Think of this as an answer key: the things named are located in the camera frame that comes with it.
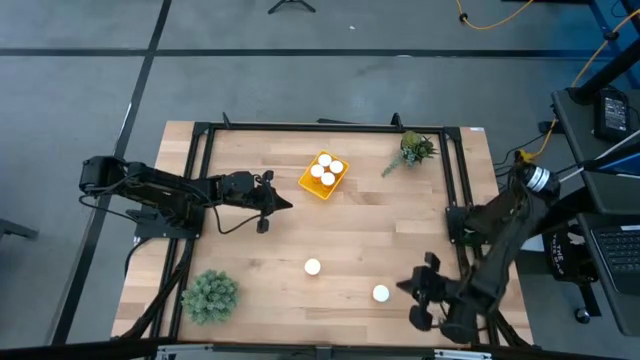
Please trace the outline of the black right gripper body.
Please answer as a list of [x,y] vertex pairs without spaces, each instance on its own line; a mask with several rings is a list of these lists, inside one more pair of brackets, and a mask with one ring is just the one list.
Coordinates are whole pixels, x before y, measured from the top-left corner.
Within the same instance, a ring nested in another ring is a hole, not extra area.
[[458,282],[438,273],[427,273],[420,280],[418,302],[421,305],[427,303],[441,303],[455,298]]

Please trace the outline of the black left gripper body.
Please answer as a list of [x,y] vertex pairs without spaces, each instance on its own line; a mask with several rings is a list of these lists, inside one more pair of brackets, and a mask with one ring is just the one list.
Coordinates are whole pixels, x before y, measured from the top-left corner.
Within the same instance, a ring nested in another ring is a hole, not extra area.
[[224,175],[220,185],[222,204],[256,211],[272,211],[273,189],[271,182],[262,181],[262,175],[248,171]]

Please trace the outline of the yellow plastic basket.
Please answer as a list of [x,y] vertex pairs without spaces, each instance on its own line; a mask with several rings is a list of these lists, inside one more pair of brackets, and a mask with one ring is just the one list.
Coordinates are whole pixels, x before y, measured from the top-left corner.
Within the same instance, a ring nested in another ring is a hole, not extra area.
[[[314,182],[311,178],[310,175],[310,168],[315,165],[318,164],[317,159],[318,156],[320,154],[329,154],[333,160],[339,160],[344,164],[344,172],[342,174],[339,175],[335,175],[336,177],[336,181],[335,181],[335,185],[333,186],[332,189],[325,189],[322,186],[321,181],[320,182]],[[347,172],[349,170],[349,164],[346,160],[343,160],[339,157],[337,157],[336,155],[333,155],[327,151],[320,151],[315,158],[311,161],[311,163],[307,166],[307,168],[305,169],[304,173],[301,175],[301,177],[298,180],[298,184],[305,189],[306,191],[310,192],[311,194],[315,195],[316,197],[320,198],[321,200],[328,200],[331,195],[335,192],[335,190],[338,188],[338,186],[340,185],[340,183],[342,182],[342,180],[344,179],[344,177],[346,176]]]

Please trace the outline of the black right gripper knob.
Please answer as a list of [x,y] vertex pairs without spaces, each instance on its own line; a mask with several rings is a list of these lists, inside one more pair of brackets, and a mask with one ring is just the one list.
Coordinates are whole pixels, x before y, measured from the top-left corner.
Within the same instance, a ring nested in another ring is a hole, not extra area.
[[433,316],[425,307],[414,305],[409,311],[409,321],[420,331],[430,331],[433,324]]

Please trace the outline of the round bushy green plant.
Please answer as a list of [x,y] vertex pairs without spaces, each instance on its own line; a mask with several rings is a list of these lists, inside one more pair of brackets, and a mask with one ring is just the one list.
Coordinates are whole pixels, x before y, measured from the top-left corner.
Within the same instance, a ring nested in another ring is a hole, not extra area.
[[238,305],[239,284],[224,271],[207,270],[181,293],[188,318],[199,326],[224,323]]

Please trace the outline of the black bag with white print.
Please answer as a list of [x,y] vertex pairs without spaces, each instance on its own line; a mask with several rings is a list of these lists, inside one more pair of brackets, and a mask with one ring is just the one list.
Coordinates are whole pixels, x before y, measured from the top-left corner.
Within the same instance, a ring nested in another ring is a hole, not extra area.
[[567,230],[560,230],[544,234],[543,245],[546,263],[555,280],[583,281],[581,267],[589,255],[584,244],[573,242]]

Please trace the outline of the potted succulent with trailing strand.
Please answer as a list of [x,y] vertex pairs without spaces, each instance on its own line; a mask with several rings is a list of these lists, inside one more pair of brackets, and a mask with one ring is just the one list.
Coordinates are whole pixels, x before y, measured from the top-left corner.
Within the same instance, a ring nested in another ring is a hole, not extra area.
[[438,154],[430,138],[414,131],[406,131],[402,135],[399,151],[382,171],[381,176],[388,176],[400,165],[413,168],[421,164],[424,159],[431,159]]

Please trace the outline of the black chair leg with caster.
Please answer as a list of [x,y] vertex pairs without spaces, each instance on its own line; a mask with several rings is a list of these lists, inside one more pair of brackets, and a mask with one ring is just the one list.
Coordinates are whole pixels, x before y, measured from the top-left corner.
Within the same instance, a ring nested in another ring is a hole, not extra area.
[[575,319],[581,324],[588,324],[592,318],[601,317],[602,313],[590,283],[578,286],[584,306],[574,311]]

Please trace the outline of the open laptop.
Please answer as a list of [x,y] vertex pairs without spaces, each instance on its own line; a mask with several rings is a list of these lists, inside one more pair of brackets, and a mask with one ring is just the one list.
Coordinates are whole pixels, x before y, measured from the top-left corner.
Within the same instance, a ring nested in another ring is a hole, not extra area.
[[584,170],[614,177],[604,181],[601,194],[593,196],[599,213],[632,217],[621,225],[597,228],[591,233],[615,290],[640,296],[640,143],[587,161]]

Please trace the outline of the dark grey side desk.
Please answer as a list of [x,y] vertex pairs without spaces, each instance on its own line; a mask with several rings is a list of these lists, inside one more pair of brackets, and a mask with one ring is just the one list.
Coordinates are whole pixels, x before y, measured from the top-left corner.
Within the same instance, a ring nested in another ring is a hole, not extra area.
[[[577,162],[593,159],[612,146],[592,135],[592,105],[575,103],[567,90],[553,92],[552,101]],[[640,337],[640,295],[623,294],[615,288],[592,236],[600,228],[640,226],[640,180],[586,172],[563,182],[562,191],[556,208],[566,221],[578,221],[619,331]]]

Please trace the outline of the grey stand leg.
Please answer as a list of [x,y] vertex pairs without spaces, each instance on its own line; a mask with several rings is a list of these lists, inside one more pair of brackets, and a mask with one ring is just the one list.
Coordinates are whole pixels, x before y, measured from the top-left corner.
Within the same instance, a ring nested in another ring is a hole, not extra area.
[[15,235],[25,239],[35,239],[39,232],[29,227],[0,218],[0,240],[5,236]]

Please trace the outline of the black aluminium crossbeam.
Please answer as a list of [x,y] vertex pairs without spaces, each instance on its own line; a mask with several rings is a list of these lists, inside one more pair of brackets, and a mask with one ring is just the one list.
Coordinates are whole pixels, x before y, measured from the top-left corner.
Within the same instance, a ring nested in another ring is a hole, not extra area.
[[547,351],[538,347],[473,345],[471,347],[385,347],[338,345],[268,345],[231,343],[174,343],[170,338],[117,339],[101,342],[58,344],[0,349],[0,360],[131,360],[171,356],[188,351],[257,354],[299,354],[314,360],[331,360],[338,355],[419,357],[428,360],[626,360]]

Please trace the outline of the black power adapter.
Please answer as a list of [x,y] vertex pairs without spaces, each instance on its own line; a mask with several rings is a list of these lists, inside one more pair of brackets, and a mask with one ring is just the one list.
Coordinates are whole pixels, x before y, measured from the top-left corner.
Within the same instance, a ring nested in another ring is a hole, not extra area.
[[601,90],[594,102],[594,136],[618,142],[630,134],[627,96],[614,88]]

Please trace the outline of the black aluminium table frame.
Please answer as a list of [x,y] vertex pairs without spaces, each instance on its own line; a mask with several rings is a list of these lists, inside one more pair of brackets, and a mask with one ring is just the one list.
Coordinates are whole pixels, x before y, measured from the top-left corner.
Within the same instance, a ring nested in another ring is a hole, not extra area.
[[[190,272],[214,269],[239,284],[239,302],[222,324],[199,326],[174,311],[169,299],[160,334],[181,342],[239,345],[447,346],[438,331],[409,322],[412,298],[396,288],[435,253],[443,274],[459,273],[445,210],[485,203],[498,188],[481,128],[428,130],[447,160],[381,173],[397,151],[399,129],[389,125],[237,123],[215,131],[211,151],[198,150],[212,174],[273,170],[278,193],[293,207],[271,216],[259,234],[250,211],[221,207],[208,214]],[[328,200],[298,180],[320,151],[346,160],[349,170]],[[309,276],[305,262],[318,259]],[[385,303],[372,289],[389,288]]]

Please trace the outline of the black diagonal post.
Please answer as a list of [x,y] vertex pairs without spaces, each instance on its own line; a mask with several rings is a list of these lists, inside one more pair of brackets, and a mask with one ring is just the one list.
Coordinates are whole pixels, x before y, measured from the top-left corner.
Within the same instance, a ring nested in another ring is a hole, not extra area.
[[627,49],[593,75],[580,87],[568,89],[570,98],[578,104],[587,105],[593,98],[613,80],[629,70],[640,61],[640,38],[637,38]]

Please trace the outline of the blue metal frame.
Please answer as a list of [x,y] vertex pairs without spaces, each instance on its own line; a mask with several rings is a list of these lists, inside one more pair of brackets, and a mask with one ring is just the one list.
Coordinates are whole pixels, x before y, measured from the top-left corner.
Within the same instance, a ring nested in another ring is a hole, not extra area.
[[[608,18],[602,13],[601,8],[598,4],[598,0],[592,0],[592,3],[590,4],[590,9],[596,19],[596,22],[599,26],[599,28],[601,29],[602,33],[604,35],[606,35],[607,33],[609,33],[612,30],[612,27],[610,26],[609,22],[608,22]],[[622,49],[626,48],[626,45],[623,46],[623,48],[621,49],[618,45],[618,41],[617,40],[613,40],[609,42],[609,48],[613,51],[614,56],[617,56],[621,53]],[[638,81],[638,79],[636,78],[636,76],[633,73],[633,70],[631,68],[629,68],[624,76],[627,78],[627,80],[629,81],[630,87],[632,89],[635,90],[640,90],[640,82]]]

